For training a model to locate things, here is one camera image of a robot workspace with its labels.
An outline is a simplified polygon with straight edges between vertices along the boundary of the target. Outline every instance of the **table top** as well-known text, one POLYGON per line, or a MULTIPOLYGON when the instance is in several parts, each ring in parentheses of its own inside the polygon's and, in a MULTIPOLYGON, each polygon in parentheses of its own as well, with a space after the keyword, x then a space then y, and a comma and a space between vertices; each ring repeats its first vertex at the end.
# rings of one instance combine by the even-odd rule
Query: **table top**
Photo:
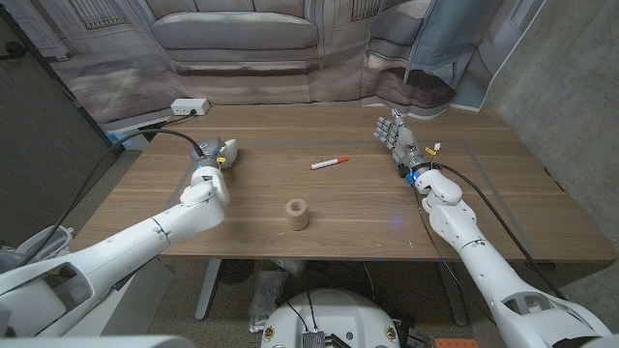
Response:
MULTIPOLYGON (((372 133, 386 107, 221 106, 169 127, 195 140, 239 140, 223 170, 230 192, 225 221, 166 249, 163 256, 340 260, 437 260, 413 188, 372 133), (310 164, 348 156, 319 170, 310 164), (285 204, 308 202, 306 229, 288 227, 285 204)), ((437 162, 486 194, 532 256, 553 262, 607 262, 616 254, 566 192, 491 109, 449 109, 428 121, 406 118, 420 146, 440 141, 437 162)), ((82 249, 178 202, 194 169, 186 140, 158 134, 72 244, 82 249)), ((478 225, 508 260, 525 260, 477 193, 460 178, 478 225)), ((443 255, 456 252, 433 234, 443 255)))

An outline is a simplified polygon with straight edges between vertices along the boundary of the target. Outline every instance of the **black cable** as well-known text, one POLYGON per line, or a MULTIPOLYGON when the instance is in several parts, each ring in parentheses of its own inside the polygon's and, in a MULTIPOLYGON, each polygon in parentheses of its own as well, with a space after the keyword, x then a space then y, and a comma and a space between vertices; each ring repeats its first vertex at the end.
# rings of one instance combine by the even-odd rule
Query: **black cable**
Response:
POLYGON ((368 266, 366 266, 365 262, 362 262, 362 264, 364 265, 364 271, 366 271, 366 275, 368 275, 369 288, 371 289, 371 299, 375 301, 376 293, 374 292, 374 282, 371 281, 371 275, 369 275, 368 266))
MULTIPOLYGON (((329 272, 328 272, 328 269, 331 266, 342 266, 342 265, 338 265, 337 263, 331 264, 331 263, 327 263, 326 261, 310 261, 310 262, 308 262, 307 269, 308 269, 308 271, 311 271, 311 274, 313 275, 312 279, 314 280, 314 282, 312 284, 316 285, 317 287, 325 287, 325 286, 333 287, 333 284, 328 284, 328 285, 323 286, 323 285, 320 285, 319 283, 317 283, 317 281, 319 281, 319 279, 327 277, 332 282, 338 283, 339 286, 342 289, 346 289, 346 290, 349 290, 349 291, 352 291, 352 292, 355 292, 355 293, 360 293, 360 294, 371 294, 374 297, 375 301, 376 300, 379 301, 376 304, 379 305, 380 307, 382 307, 387 313, 391 313, 393 311, 393 310, 390 310, 390 309, 387 309, 387 308, 396 308, 396 307, 398 307, 397 305, 391 304, 386 298, 384 298, 384 295, 381 294, 380 292, 372 292, 371 289, 369 289, 369 284, 365 284, 365 283, 350 284, 350 283, 346 283, 346 282, 338 279, 337 277, 334 277, 334 276, 330 275, 329 272)), ((393 315, 400 315, 400 314, 402 314, 402 313, 397 311, 397 312, 394 312, 394 314, 390 314, 390 315, 392 315, 392 317, 393 317, 393 315)))
POLYGON ((466 295, 466 297, 471 301, 471 303, 473 303, 473 305, 475 305, 475 307, 477 309, 479 309, 484 314, 484 316, 487 318, 487 320, 489 320, 492 324, 494 324, 496 326, 496 322, 492 319, 492 317, 489 314, 486 313, 486 311, 484 310, 482 305, 480 303, 478 303, 477 301, 475 301, 475 299, 473 299, 473 297, 468 293, 468 291, 466 291, 466 289, 464 288, 464 285, 462 285, 462 283, 460 283, 460 280, 457 278, 457 276, 454 273, 454 271, 452 270, 452 268, 449 267, 449 264, 447 263, 447 260, 445 260, 445 258, 443 257, 443 253, 438 248, 438 246, 434 242, 434 239, 432 238, 432 235, 429 233, 429 230, 427 229, 426 220, 424 219, 424 215, 422 214, 422 203, 419 200, 419 193, 417 193, 417 189, 416 188, 413 188, 413 190, 415 191, 415 198, 417 198, 417 210, 419 211, 419 218, 422 220, 422 224, 424 225, 424 228, 426 229, 427 236, 429 237, 429 240, 432 242, 432 245, 434 246, 434 249, 436 250, 436 253, 438 254, 438 257, 443 262, 445 267, 447 267, 447 270, 449 270, 449 273, 452 275, 452 277, 456 281, 457 286, 459 286, 460 289, 462 290, 462 292, 464 292, 464 295, 466 295))
POLYGON ((327 278, 329 278, 330 280, 336 281, 338 282, 343 288, 353 291, 353 292, 359 292, 359 293, 364 293, 364 294, 371 294, 372 298, 375 299, 376 298, 376 294, 373 290, 371 290, 371 285, 370 285, 370 280, 368 275, 362 275, 359 271, 357 271, 354 267, 349 266, 347 264, 345 264, 344 262, 341 261, 333 261, 331 263, 327 263, 325 261, 311 261, 308 265, 308 269, 311 271, 316 271, 320 276, 326 276, 327 278), (356 274, 359 279, 365 281, 366 279, 368 280, 368 284, 364 284, 361 283, 360 286, 363 287, 363 290, 360 289, 360 286, 356 286, 357 284, 355 284, 355 286, 353 286, 352 284, 347 284, 344 283, 343 281, 331 276, 328 273, 328 269, 332 266, 342 266, 345 269, 350 270, 352 273, 356 274))
POLYGON ((188 137, 188 136, 186 136, 186 135, 184 135, 184 134, 182 134, 182 133, 180 133, 178 131, 174 131, 174 130, 139 130, 139 131, 137 131, 137 132, 135 132, 135 133, 133 133, 131 135, 127 135, 124 138, 116 141, 109 148, 107 148, 107 151, 105 151, 105 153, 103 154, 101 159, 99 159, 99 162, 97 162, 95 167, 90 171, 90 174, 88 174, 88 176, 86 177, 86 179, 84 180, 82 185, 79 187, 79 190, 75 194, 75 198, 71 202, 71 205, 69 205, 69 207, 63 212, 63 214, 60 216, 60 218, 58 218, 58 220, 53 225, 53 227, 51 228, 51 231, 49 231, 49 233, 47 234, 45 239, 43 239, 41 242, 39 242, 39 244, 37 245, 35 250, 30 252, 30 254, 28 254, 23 260, 21 260, 21 262, 19 262, 19 264, 17 264, 17 267, 21 267, 21 266, 27 265, 28 262, 32 261, 32 259, 39 252, 41 252, 43 247, 47 244, 47 242, 49 242, 51 237, 53 237, 54 233, 56 233, 56 230, 58 229, 58 227, 62 224, 62 222, 65 220, 65 218, 67 218, 67 216, 69 215, 71 210, 75 207, 75 205, 77 205, 77 202, 79 201, 79 196, 86 189, 86 186, 88 185, 88 182, 90 181, 90 178, 95 174, 95 172, 97 171, 97 168, 99 168, 99 166, 101 165, 101 163, 103 163, 105 158, 107 158, 107 155, 109 155, 109 153, 111 153, 112 151, 116 150, 116 148, 120 147, 122 145, 122 143, 124 143, 125 141, 133 138, 134 136, 137 136, 137 135, 140 135, 140 134, 150 134, 150 133, 158 133, 158 132, 163 132, 163 133, 167 133, 167 134, 172 134, 172 135, 180 136, 180 137, 188 140, 192 144, 192 146, 195 149, 195 151, 198 154, 198 156, 199 157, 204 157, 204 153, 202 152, 202 149, 200 149, 200 146, 195 141, 193 141, 193 139, 191 139, 190 137, 188 137))
POLYGON ((316 325, 316 318, 313 316, 313 305, 311 305, 310 291, 306 291, 306 294, 308 295, 309 309, 311 310, 311 320, 313 320, 313 328, 316 330, 316 332, 318 332, 318 326, 316 325))
POLYGON ((303 325, 306 327, 306 333, 309 332, 310 330, 308 330, 308 324, 306 324, 306 321, 303 320, 303 317, 301 316, 301 314, 299 314, 299 312, 297 311, 297 309, 292 307, 292 304, 290 304, 290 302, 288 300, 286 300, 286 303, 288 304, 288 306, 290 307, 290 309, 294 310, 295 313, 297 313, 297 315, 299 316, 299 318, 301 318, 301 321, 303 322, 303 325))
POLYGON ((173 125, 177 125, 179 123, 181 123, 182 121, 185 121, 189 118, 191 118, 191 116, 195 115, 195 109, 192 109, 192 111, 190 111, 189 115, 183 116, 180 119, 176 119, 176 120, 172 120, 172 121, 167 121, 163 124, 163 126, 173 126, 173 125))
POLYGON ((512 238, 512 241, 514 241, 514 243, 516 244, 518 249, 520 249, 520 252, 522 252, 524 257, 526 257, 527 261, 531 264, 531 266, 533 267, 535 272, 537 272, 537 274, 540 275, 542 280, 546 283, 546 285, 548 285, 548 287, 552 290, 552 292, 554 292, 554 294, 559 299, 566 301, 565 296, 561 293, 559 288, 557 288, 556 285, 554 285, 548 278, 545 277, 545 275, 542 273, 542 270, 540 270, 540 267, 538 266, 538 263, 535 262, 535 260, 533 260, 533 257, 531 257, 531 254, 529 254, 529 252, 526 250, 526 248, 520 243, 518 238, 514 235, 514 232, 512 232, 512 229, 510 229, 510 227, 507 225, 505 220, 503 220, 503 218, 499 215, 499 213, 496 211, 496 209, 494 209, 494 206, 492 206, 492 203, 490 203, 490 201, 486 198, 486 196, 480 190, 480 188, 478 188, 477 185, 475 185, 472 181, 470 181, 467 177, 465 177, 464 174, 458 172, 457 170, 453 169, 449 165, 445 165, 445 164, 436 164, 436 165, 437 165, 438 168, 441 168, 441 167, 445 168, 445 169, 451 171, 452 173, 458 175, 460 177, 460 179, 464 180, 466 182, 466 184, 468 184, 471 188, 473 188, 480 195, 480 197, 482 197, 484 202, 486 202, 486 205, 490 208, 490 210, 492 211, 492 213, 494 214, 496 219, 499 220, 499 222, 501 223, 501 225, 503 226, 503 228, 505 229, 507 234, 510 236, 510 238, 512 238))

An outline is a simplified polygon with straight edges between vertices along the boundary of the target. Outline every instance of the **power strip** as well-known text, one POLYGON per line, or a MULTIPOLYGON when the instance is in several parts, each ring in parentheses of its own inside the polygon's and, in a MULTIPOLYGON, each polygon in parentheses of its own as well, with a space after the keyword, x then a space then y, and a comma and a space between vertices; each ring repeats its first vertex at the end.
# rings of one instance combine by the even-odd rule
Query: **power strip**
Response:
POLYGON ((187 116, 192 110, 195 110, 195 115, 204 115, 209 110, 211 105, 204 98, 196 99, 177 99, 170 106, 172 112, 177 116, 187 116))

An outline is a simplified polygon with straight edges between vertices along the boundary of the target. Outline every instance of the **marker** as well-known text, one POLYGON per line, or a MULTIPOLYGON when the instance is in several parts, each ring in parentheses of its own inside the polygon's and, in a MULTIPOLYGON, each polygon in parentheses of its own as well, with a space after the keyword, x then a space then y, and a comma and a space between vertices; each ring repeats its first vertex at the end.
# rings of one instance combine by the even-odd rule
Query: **marker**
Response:
POLYGON ((329 159, 329 160, 325 160, 325 161, 317 163, 317 164, 312 164, 309 167, 309 169, 310 170, 319 169, 319 168, 322 168, 322 167, 326 167, 327 165, 338 164, 338 163, 342 163, 343 161, 347 161, 347 160, 348 160, 348 157, 339 158, 339 159, 329 159))

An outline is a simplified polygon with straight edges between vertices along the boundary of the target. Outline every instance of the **couch cushion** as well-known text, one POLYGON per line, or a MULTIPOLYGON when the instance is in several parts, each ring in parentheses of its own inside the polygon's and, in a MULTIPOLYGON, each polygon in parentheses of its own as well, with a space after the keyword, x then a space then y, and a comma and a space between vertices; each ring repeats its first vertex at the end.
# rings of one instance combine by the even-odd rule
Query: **couch cushion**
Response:
POLYGON ((167 49, 165 52, 172 60, 182 63, 308 61, 317 57, 316 47, 291 49, 167 49))
POLYGON ((253 0, 253 4, 257 12, 294 15, 299 18, 305 16, 304 0, 253 0))
POLYGON ((401 59, 408 59, 410 49, 410 45, 399 45, 378 38, 371 38, 368 46, 368 51, 370 52, 380 53, 385 57, 401 59))
POLYGON ((157 42, 171 49, 304 48, 318 42, 316 26, 287 14, 169 14, 151 26, 157 42))
POLYGON ((251 0, 195 0, 195 5, 200 12, 255 11, 251 0))
POLYGON ((371 36, 400 45, 413 44, 424 22, 427 4, 409 1, 380 13, 371 25, 371 36))
POLYGON ((197 12, 193 0, 146 0, 146 3, 156 19, 180 12, 197 12))

